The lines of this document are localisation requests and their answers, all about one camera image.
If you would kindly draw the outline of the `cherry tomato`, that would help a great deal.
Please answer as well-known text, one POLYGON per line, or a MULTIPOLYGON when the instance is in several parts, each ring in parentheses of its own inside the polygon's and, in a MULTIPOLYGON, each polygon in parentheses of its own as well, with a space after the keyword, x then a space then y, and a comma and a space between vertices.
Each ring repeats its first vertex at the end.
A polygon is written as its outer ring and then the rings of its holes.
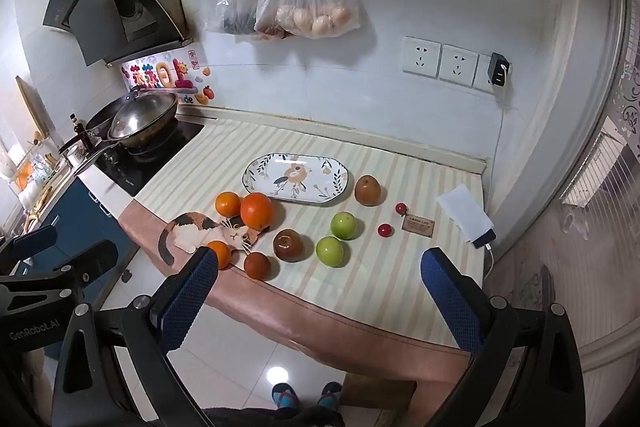
POLYGON ((378 235, 382 237, 390 237, 394 234, 394 229, 388 223, 382 223, 378 226, 378 235))
POLYGON ((398 204, 395 206, 395 210, 398 213, 398 215, 403 216, 408 212, 408 207, 403 202, 398 202, 398 204))

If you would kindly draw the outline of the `small dark orange front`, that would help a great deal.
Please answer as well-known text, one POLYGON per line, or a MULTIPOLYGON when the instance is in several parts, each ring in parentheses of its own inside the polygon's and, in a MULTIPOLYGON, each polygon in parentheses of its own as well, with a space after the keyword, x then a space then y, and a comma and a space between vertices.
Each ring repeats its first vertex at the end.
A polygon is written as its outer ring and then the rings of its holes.
POLYGON ((245 257, 243 269, 252 280, 264 281, 270 275, 271 262, 267 256, 255 251, 245 257))

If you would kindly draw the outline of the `steel wok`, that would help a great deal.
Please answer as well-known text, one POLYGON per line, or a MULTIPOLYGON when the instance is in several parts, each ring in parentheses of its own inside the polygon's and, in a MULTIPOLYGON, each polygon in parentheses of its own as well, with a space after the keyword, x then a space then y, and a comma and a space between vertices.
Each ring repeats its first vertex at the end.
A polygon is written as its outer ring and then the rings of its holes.
POLYGON ((106 139, 75 169, 81 174, 99 156, 116 145, 137 147, 149 142, 154 135, 175 119, 178 108, 175 93, 160 90, 140 92, 127 102, 112 119, 106 139))

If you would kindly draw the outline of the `blue slipper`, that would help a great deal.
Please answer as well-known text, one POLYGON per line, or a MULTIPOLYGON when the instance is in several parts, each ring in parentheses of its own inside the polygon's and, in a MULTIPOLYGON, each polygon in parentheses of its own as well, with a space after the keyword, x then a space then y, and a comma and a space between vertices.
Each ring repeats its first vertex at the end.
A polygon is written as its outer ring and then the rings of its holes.
POLYGON ((295 390, 288 383, 275 384, 271 389, 271 398, 278 410, 299 410, 302 407, 295 390))
POLYGON ((340 399, 343 391, 343 386, 337 381, 330 381, 327 383, 321 392, 318 400, 318 407, 325 407, 328 410, 337 412, 340 407, 340 399))

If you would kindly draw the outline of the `small brown card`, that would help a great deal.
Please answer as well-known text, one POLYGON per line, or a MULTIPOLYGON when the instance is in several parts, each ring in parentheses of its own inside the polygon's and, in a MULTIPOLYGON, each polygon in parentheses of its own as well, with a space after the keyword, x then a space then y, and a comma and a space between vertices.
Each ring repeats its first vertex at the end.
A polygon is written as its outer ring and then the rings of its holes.
POLYGON ((402 219, 401 228, 406 232, 431 239, 435 230, 435 221, 407 213, 404 219, 402 219))

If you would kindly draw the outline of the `large orange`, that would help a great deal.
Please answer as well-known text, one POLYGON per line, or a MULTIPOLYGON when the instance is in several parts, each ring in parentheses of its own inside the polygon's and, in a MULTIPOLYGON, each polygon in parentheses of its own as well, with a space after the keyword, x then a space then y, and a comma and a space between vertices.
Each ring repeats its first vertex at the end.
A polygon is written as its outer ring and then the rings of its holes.
POLYGON ((273 219, 271 199, 262 193, 248 194, 242 199, 240 217, 244 225, 261 232, 269 228, 273 219))

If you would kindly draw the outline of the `green apple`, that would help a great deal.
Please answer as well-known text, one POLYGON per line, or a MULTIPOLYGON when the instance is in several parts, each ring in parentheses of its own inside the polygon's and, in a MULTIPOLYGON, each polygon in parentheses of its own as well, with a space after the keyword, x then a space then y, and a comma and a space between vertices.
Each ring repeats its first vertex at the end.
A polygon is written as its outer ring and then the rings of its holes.
POLYGON ((349 241, 357 232, 357 220, 347 211, 335 213, 330 224, 331 232, 338 239, 349 241))
POLYGON ((338 268, 345 259, 345 247, 336 237, 326 236, 317 243, 316 255, 324 265, 338 268))

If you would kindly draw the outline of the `white wall socket middle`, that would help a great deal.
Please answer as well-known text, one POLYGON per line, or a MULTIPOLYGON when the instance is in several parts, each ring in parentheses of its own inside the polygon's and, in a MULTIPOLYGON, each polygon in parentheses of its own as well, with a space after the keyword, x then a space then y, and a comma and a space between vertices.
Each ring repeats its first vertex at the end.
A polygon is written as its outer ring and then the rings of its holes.
POLYGON ((478 62, 478 54, 456 46, 444 44, 438 78, 459 86, 471 87, 478 62))

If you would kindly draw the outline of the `floral oval ceramic plate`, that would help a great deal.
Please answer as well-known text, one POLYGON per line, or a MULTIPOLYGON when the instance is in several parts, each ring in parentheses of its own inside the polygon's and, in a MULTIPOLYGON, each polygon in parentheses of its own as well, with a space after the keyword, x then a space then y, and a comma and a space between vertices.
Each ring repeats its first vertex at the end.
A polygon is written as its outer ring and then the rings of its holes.
POLYGON ((347 190, 349 171, 326 156, 270 153, 248 164, 242 174, 247 193, 262 193, 282 202, 324 205, 347 190))

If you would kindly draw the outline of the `black charger plug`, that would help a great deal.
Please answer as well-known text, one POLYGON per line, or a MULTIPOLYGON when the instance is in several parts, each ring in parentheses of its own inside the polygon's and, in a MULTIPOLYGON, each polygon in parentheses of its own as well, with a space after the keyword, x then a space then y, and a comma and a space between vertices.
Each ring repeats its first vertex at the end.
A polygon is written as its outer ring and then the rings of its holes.
POLYGON ((488 66, 489 81, 493 86, 503 88, 508 78, 510 62, 500 53, 494 52, 490 56, 488 66))

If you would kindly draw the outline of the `striped table cloth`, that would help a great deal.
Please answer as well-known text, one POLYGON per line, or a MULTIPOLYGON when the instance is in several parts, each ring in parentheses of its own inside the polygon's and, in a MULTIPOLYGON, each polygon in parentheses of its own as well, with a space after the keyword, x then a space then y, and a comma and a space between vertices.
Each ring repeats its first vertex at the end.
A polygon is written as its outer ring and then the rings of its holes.
POLYGON ((160 259, 163 228, 185 212, 216 219, 215 197, 241 191, 248 164, 270 153, 332 157, 349 171, 347 190, 332 202, 278 202, 277 228, 295 230, 314 245, 329 235, 334 213, 349 211, 357 218, 357 235, 346 243, 338 268, 307 251, 302 260, 279 262, 265 282, 252 280, 238 266, 225 269, 208 303, 278 343, 347 372, 406 381, 456 379, 466 356, 422 284, 420 259, 425 249, 437 246, 462 273, 480 279, 482 254, 436 200, 459 184, 481 198, 477 174, 293 130, 217 120, 142 188, 120 215, 120 224, 160 272, 175 273, 186 257, 172 267, 160 259), (356 182, 366 174, 382 187, 376 206, 360 205, 354 195, 356 182), (405 215, 396 212, 398 202, 410 215, 435 221, 431 239, 401 228, 405 215), (378 235, 382 223, 393 227, 392 236, 378 235))

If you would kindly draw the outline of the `white wall socket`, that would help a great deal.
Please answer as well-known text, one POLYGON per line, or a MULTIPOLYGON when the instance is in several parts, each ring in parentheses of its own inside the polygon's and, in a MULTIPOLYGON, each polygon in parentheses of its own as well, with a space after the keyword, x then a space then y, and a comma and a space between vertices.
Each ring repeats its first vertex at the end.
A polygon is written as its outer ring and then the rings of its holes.
POLYGON ((400 66, 408 74, 436 78, 442 45, 414 37, 404 37, 401 41, 400 66))
POLYGON ((497 94, 499 89, 503 89, 506 86, 504 86, 503 88, 498 88, 490 83, 488 77, 490 55, 480 54, 480 56, 478 57, 477 68, 473 80, 473 88, 475 90, 482 91, 488 94, 497 94))
POLYGON ((471 87, 478 62, 478 54, 456 46, 444 44, 438 78, 459 86, 471 87))

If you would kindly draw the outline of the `dark red apple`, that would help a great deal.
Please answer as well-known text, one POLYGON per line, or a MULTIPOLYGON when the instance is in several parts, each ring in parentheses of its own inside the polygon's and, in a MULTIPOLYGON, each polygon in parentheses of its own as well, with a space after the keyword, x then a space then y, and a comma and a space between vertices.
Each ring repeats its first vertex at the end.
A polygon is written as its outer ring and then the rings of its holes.
POLYGON ((273 237, 272 249, 280 260, 295 262, 303 257, 305 245, 298 232, 284 229, 273 237))

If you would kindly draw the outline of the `small orange back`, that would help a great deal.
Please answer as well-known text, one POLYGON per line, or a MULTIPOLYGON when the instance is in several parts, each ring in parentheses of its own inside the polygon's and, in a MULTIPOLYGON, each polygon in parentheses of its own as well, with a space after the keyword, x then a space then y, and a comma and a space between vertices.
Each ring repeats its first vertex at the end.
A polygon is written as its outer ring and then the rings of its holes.
POLYGON ((234 218, 241 212, 242 199, 233 192, 221 192, 215 198, 216 211, 225 218, 234 218))

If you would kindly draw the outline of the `brownish red apple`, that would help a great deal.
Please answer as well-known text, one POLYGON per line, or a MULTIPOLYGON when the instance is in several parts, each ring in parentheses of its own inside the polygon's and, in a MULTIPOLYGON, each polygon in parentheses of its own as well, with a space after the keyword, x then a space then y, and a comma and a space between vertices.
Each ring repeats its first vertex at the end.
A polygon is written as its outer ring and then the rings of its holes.
POLYGON ((360 176, 355 185, 355 198, 360 205, 376 206, 382 199, 382 187, 374 176, 360 176))

